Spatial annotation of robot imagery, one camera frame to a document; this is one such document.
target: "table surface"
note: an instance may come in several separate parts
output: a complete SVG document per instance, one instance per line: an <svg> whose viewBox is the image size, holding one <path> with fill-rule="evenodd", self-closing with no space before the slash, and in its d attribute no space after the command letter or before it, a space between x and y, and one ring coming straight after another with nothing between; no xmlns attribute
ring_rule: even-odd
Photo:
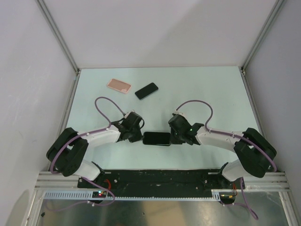
<svg viewBox="0 0 301 226"><path fill-rule="evenodd" d="M132 85L127 94L107 87L112 79ZM159 90L143 100L135 92L154 82ZM104 96L115 101L124 112L135 110L145 120L145 131L169 132L168 120L173 111L191 99L207 101L214 109L209 126L229 131L258 129L238 67L160 67L83 69L80 74L67 127L76 131L103 128L108 122L98 113L94 100ZM107 100L98 101L99 108L116 121L122 118ZM181 108L191 124L205 123L210 109L201 103ZM237 159L227 150L206 145L143 145L142 141L106 144L88 149L85 160L103 169L206 169L220 168Z"/></svg>

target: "robotic arm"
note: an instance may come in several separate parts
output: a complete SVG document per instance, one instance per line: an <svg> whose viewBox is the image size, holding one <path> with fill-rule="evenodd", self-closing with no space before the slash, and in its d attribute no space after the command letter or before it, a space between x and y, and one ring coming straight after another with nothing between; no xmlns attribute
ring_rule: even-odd
<svg viewBox="0 0 301 226"><path fill-rule="evenodd" d="M236 153L238 160L226 163L221 168L222 176L230 182L247 175L262 178L269 169L269 160L255 147L250 146L246 139L259 146L272 160L277 154L267 140L252 128L248 128L245 132L220 130L219 133L214 133L207 130L204 124L190 125L185 116L178 111L173 114L168 124L171 127L173 144L212 145Z"/></svg>
<svg viewBox="0 0 301 226"><path fill-rule="evenodd" d="M72 174L85 177L91 181L95 180L103 170L94 162L83 160L87 149L119 141L129 140L136 142L141 140L141 128L139 123L142 117L134 111L128 112L120 121L111 123L110 128L96 133L88 133L70 143L69 147L59 155L55 162L58 172L65 177ZM47 152L47 158L53 161L59 150L69 140L76 137L79 132L72 128L66 128Z"/></svg>

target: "phone case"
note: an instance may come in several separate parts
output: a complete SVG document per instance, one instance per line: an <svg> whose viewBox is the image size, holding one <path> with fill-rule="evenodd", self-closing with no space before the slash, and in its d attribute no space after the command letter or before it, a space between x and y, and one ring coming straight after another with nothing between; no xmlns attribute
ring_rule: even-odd
<svg viewBox="0 0 301 226"><path fill-rule="evenodd" d="M131 89L132 86L124 81L111 79L107 87L126 94Z"/></svg>

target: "black smartphone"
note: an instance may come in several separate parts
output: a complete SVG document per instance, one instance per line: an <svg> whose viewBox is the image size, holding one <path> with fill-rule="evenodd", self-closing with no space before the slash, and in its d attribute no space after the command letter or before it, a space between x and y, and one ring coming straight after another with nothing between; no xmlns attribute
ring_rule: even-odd
<svg viewBox="0 0 301 226"><path fill-rule="evenodd" d="M170 133L145 132L142 141L144 145L170 146Z"/></svg>
<svg viewBox="0 0 301 226"><path fill-rule="evenodd" d="M148 84L147 86L143 87L142 89L135 92L135 95L139 98L139 100L142 100L152 94L153 92L156 92L158 90L158 86L156 86L153 82L151 84Z"/></svg>

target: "purple cable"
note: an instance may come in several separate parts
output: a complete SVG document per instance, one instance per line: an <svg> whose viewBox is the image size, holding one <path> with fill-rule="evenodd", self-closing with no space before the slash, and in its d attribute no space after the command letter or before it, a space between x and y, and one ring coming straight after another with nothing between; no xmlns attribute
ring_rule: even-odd
<svg viewBox="0 0 301 226"><path fill-rule="evenodd" d="M111 127L111 121L110 121L110 119L109 119L104 113L102 113L102 111L101 111L101 110L98 108L98 106L97 106L97 101L98 101L99 99L106 99L106 100L111 101L111 102L118 108L118 110L120 110L121 113L122 113L123 115L125 115L125 113L121 110L121 108L120 108L114 101L112 101L111 99L109 99L109 98L107 98L107 97L98 97L98 98L96 98L96 100L94 101L95 107L96 107L97 111L98 111L98 112L99 112L99 113L100 113L100 114L101 114L101 115L109 122L108 127L102 128L102 129L93 130L93 131L86 132L86 133L82 133L82 134L79 134L79 135L75 136L74 138L70 139L66 144L64 144L64 146L58 151L58 153L55 155L55 157L54 157L53 160L52 160L52 163L51 163L51 166L50 166L50 172L51 172L52 174L58 173L58 172L55 172L55 171L54 171L55 162L57 161L57 159L58 159L58 157L60 156L60 154L65 150L65 148L66 148L70 143L72 143L74 140L76 140L76 139L78 139L78 138L80 138L80 137L82 137L82 136L86 136L86 135L88 135L88 134L93 134L93 133L102 132L102 131L105 131L107 128L110 128L110 127ZM96 186L96 187L98 187L98 188L100 188L100 189L102 189L102 190L107 191L107 192L110 193L110 194L112 195L112 197L113 197L113 200L112 200L111 202L105 203L105 204L97 204L97 203L94 203L95 206L107 206L107 205L112 204L112 203L115 201L115 195L114 195L111 191L109 191L108 189L106 189L106 188L104 188L104 187L101 187L101 186L95 184L94 182L90 181L90 180L87 179L87 178L83 178L83 179L86 180L87 182L89 182L90 184L92 184L92 185L94 185L94 186ZM79 201L79 202L76 202L76 203L74 203L74 204L72 204L72 205L70 205L70 206L68 206L68 207L65 207L65 208L62 208L62 209L59 209L59 210L50 210L50 209L47 207L47 205L45 205L45 206L46 206L46 209L49 210L49 211L58 212L58 211L67 210L67 209L69 209L69 208L71 208L71 207L73 207L73 206L75 206L75 205L78 205L78 204L81 204L81 203L86 203L86 202L87 202L87 201Z"/></svg>
<svg viewBox="0 0 301 226"><path fill-rule="evenodd" d="M246 141L246 142L248 142L250 145L252 145L252 146L254 146L261 154L263 154L264 155L264 157L266 157L267 158L267 160L270 162L270 164L272 165L272 167L273 167L273 169L274 169L274 172L276 172L277 171L277 167L276 167L276 165L275 165L275 163L273 162L273 160L258 146L258 145L256 145L254 142L252 142L252 141L250 141L249 139L247 139L247 138L245 138L245 137L242 137L242 136L240 136L240 135L236 135L236 134L232 134L232 133L227 133L227 132L222 132L222 131L218 131L218 130L213 130L213 129L209 129L208 128L208 123L209 123L209 121L212 119L212 117L213 117L213 108L210 106L210 104L209 103L207 103L207 102L205 102L205 101L203 101L203 100L189 100L189 101L186 101L186 102L184 102L183 104L181 104L180 106L178 106L178 108L176 109L176 111L178 111L183 105L185 105L185 104L187 104L187 103L190 103L190 102L200 102L200 103L203 103L203 104L206 104L209 108L210 108L210 110L211 110L211 114L210 114L210 117L207 119L207 121L205 122L205 128L206 128L206 130L208 130L210 133L217 133L217 134L222 134L222 135L226 135L226 136L230 136L230 137L236 137L236 138L239 138L239 139L242 139L242 140L244 140L244 141ZM245 207L245 208L247 208L249 211L250 211L250 213L251 213L251 215L252 215L252 217L255 219L255 220L258 220L258 216L257 216L257 214L250 208L250 206L249 206L249 203L247 202L247 200L246 200L246 197L245 197L245 193L244 193L244 190L243 190L243 178L241 178L240 179L240 188L241 188L241 194L242 194L242 196L243 196L243 198L244 198L244 200L245 200L245 205L244 204L241 204L241 203L235 203L234 205L236 205L236 206L242 206L242 207Z"/></svg>
<svg viewBox="0 0 301 226"><path fill-rule="evenodd" d="M213 129L209 129L208 128L208 123L209 121L212 119L212 116L213 116L213 108L210 106L210 104L208 104L207 102L205 101L202 101L202 100L189 100L189 101L186 101L184 102L183 104L181 104L180 106L178 106L178 108L176 109L176 111L178 111L183 105L187 104L187 103L190 103L190 102L201 102L203 104L206 104L210 110L211 110L211 114L210 114L210 117L207 119L207 121L205 122L205 128L206 130L208 130L209 132L211 133L217 133L217 134L222 134L222 135L226 135L226 136L234 136L236 138L239 138L239 139L242 139L246 142L248 142L250 145L254 146L261 154L264 155L264 157L267 158L267 160L270 162L270 164L272 165L273 169L274 169L274 172L277 171L277 167L275 165L275 163L273 162L273 160L258 146L256 145L254 142L250 141L249 139L245 138L245 137L242 137L240 135L236 135L236 134L232 134L232 133L227 133L227 132L222 132L222 131L218 131L218 130L213 130Z"/></svg>

